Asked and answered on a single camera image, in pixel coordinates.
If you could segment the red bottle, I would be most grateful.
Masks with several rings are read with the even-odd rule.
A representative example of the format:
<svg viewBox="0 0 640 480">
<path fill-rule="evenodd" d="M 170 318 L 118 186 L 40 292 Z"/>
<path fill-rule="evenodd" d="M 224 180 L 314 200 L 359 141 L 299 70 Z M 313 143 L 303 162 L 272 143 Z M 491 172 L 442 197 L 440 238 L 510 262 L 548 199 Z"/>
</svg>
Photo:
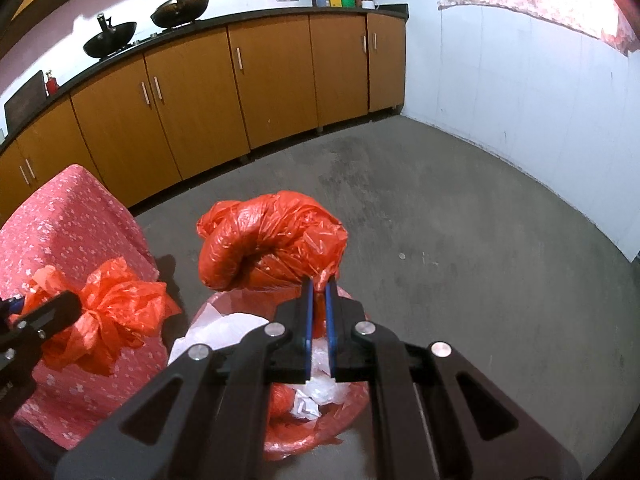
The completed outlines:
<svg viewBox="0 0 640 480">
<path fill-rule="evenodd" d="M 58 92 L 58 82 L 56 81 L 55 76 L 52 75 L 50 70 L 46 73 L 46 89 L 48 96 L 53 96 L 56 92 Z"/>
</svg>

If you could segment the red plastic trash basket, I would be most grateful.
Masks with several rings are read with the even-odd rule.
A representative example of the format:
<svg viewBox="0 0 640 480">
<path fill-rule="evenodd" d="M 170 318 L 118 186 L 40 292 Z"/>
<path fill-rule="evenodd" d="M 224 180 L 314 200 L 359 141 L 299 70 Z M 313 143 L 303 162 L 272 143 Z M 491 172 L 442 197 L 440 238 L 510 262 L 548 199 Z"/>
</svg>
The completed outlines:
<svg viewBox="0 0 640 480">
<path fill-rule="evenodd" d="M 251 330 L 271 321 L 282 302 L 300 295 L 298 286 L 271 290 L 235 289 L 216 292 L 194 316 L 186 334 L 170 352 L 175 359 L 194 344 L 214 350 L 237 344 Z M 337 444 L 368 406 L 369 387 L 364 382 L 336 382 L 330 376 L 326 308 L 321 292 L 314 295 L 311 375 L 303 385 L 271 387 L 264 457 L 284 460 L 319 445 Z"/>
</svg>

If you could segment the lower wooden kitchen cabinets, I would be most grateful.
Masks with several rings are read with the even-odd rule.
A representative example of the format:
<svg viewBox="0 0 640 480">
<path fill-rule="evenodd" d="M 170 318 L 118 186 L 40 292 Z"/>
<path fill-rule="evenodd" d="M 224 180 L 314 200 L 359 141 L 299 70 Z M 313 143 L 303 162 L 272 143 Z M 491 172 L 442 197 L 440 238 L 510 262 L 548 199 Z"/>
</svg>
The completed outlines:
<svg viewBox="0 0 640 480">
<path fill-rule="evenodd" d="M 130 207 L 262 146 L 398 110 L 407 22 L 264 18 L 134 55 L 58 100 L 1 154 L 2 216 L 70 165 Z"/>
</svg>

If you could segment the dark cutting board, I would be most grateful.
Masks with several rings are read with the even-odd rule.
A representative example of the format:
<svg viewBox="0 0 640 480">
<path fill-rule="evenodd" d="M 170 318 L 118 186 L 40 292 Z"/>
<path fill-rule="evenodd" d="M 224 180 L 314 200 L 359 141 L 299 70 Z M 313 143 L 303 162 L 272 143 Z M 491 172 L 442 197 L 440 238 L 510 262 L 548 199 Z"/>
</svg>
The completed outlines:
<svg viewBox="0 0 640 480">
<path fill-rule="evenodd" d="M 44 73 L 38 70 L 4 104 L 6 128 L 14 133 L 47 99 Z"/>
</svg>

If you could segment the large red plastic bag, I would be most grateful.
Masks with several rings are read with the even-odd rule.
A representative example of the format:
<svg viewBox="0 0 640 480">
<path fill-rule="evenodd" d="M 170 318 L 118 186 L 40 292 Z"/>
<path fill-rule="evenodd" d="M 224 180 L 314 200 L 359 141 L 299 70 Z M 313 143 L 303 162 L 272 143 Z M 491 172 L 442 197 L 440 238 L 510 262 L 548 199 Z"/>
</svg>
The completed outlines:
<svg viewBox="0 0 640 480">
<path fill-rule="evenodd" d="M 221 200 L 196 222 L 202 283 L 217 292 L 302 284 L 317 292 L 338 274 L 348 233 L 316 200 L 294 191 Z"/>
</svg>

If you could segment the black lidded wok right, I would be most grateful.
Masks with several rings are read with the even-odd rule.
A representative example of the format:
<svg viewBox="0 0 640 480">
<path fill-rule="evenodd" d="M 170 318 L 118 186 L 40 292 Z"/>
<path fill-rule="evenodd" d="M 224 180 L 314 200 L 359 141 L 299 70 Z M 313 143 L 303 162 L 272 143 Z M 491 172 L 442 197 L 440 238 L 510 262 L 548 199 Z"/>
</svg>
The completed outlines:
<svg viewBox="0 0 640 480">
<path fill-rule="evenodd" d="M 204 14 L 209 0 L 167 0 L 152 13 L 152 22 L 160 28 L 176 28 L 196 21 Z"/>
</svg>

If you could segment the clear white plastic bag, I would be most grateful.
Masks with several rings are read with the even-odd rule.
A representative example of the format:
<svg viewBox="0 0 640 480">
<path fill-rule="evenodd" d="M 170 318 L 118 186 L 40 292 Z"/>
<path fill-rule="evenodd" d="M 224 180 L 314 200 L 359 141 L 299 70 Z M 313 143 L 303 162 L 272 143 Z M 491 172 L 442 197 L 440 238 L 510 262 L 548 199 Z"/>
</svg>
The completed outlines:
<svg viewBox="0 0 640 480">
<path fill-rule="evenodd" d="M 238 344 L 255 328 L 267 324 L 261 316 L 248 313 L 222 315 L 210 304 L 191 324 L 186 334 L 175 340 L 167 364 L 170 365 L 196 344 L 219 350 Z M 367 401 L 367 393 L 356 384 L 337 382 L 330 376 L 329 346 L 326 337 L 311 344 L 311 376 L 303 385 L 273 385 L 270 417 L 275 420 L 291 416 L 296 422 L 315 422 L 330 408 L 354 408 Z"/>
</svg>

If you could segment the black countertop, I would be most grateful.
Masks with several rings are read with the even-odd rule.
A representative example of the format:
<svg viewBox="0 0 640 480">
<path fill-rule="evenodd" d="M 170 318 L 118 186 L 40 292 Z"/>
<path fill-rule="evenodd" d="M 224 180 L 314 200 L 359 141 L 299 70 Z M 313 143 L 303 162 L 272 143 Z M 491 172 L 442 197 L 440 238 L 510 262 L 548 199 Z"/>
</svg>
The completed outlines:
<svg viewBox="0 0 640 480">
<path fill-rule="evenodd" d="M 240 13 L 233 13 L 221 16 L 215 16 L 214 18 L 208 18 L 207 20 L 197 20 L 191 24 L 182 25 L 180 27 L 169 29 L 168 32 L 160 32 L 154 37 L 150 37 L 136 44 L 133 47 L 123 50 L 122 52 L 115 53 L 103 61 L 96 62 L 89 66 L 86 70 L 77 74 L 74 78 L 67 81 L 58 89 L 57 92 L 50 98 L 47 98 L 43 103 L 39 104 L 32 110 L 24 122 L 19 124 L 16 129 L 9 134 L 1 143 L 0 154 L 3 154 L 13 141 L 15 141 L 21 133 L 40 115 L 46 112 L 54 103 L 58 100 L 68 96 L 70 92 L 81 87 L 91 78 L 101 75 L 108 68 L 115 66 L 118 63 L 122 63 L 132 58 L 134 55 L 143 54 L 146 51 L 159 48 L 164 44 L 169 44 L 171 41 L 177 41 L 183 38 L 190 38 L 203 32 L 209 32 L 228 25 L 235 25 L 240 23 L 246 23 L 250 21 L 263 20 L 264 18 L 284 18 L 285 16 L 297 16 L 297 15 L 312 15 L 312 14 L 329 14 L 329 15 L 386 15 L 391 18 L 400 18 L 404 22 L 410 18 L 408 3 L 386 3 L 377 6 L 374 10 L 360 9 L 360 8 L 318 8 L 318 6 L 289 6 L 288 8 L 273 8 L 262 9 L 255 11 L 246 11 Z"/>
</svg>

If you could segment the red floral tablecloth table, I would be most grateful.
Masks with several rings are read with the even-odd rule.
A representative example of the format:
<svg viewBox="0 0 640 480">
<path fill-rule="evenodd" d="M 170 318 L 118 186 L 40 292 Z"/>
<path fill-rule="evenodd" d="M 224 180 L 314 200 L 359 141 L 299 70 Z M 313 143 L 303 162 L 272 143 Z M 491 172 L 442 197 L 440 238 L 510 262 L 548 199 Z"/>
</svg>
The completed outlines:
<svg viewBox="0 0 640 480">
<path fill-rule="evenodd" d="M 86 168 L 70 165 L 29 196 L 1 228 L 1 295 L 28 292 L 37 270 L 54 266 L 73 290 L 111 258 L 146 282 L 160 276 L 140 226 Z M 110 376 L 77 365 L 34 369 L 35 393 L 16 418 L 69 450 L 137 393 L 167 363 L 160 336 L 125 349 Z"/>
</svg>

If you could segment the black wok left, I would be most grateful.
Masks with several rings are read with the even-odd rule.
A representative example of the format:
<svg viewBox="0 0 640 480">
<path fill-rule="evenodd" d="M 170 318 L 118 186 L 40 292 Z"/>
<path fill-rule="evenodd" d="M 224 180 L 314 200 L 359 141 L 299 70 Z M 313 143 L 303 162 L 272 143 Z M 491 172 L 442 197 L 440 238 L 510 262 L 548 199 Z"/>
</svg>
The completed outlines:
<svg viewBox="0 0 640 480">
<path fill-rule="evenodd" d="M 103 13 L 96 17 L 101 31 L 89 39 L 82 47 L 90 58 L 103 60 L 109 55 L 126 47 L 137 29 L 136 22 L 125 22 L 113 25 L 111 18 L 106 18 Z"/>
</svg>

